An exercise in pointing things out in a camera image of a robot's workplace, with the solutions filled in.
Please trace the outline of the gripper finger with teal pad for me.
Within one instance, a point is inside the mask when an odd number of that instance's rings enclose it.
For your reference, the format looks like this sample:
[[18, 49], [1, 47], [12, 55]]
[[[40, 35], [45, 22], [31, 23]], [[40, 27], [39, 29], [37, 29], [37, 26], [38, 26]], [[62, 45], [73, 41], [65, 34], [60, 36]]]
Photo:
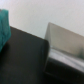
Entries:
[[0, 10], [0, 51], [11, 37], [9, 26], [9, 13], [7, 10]]

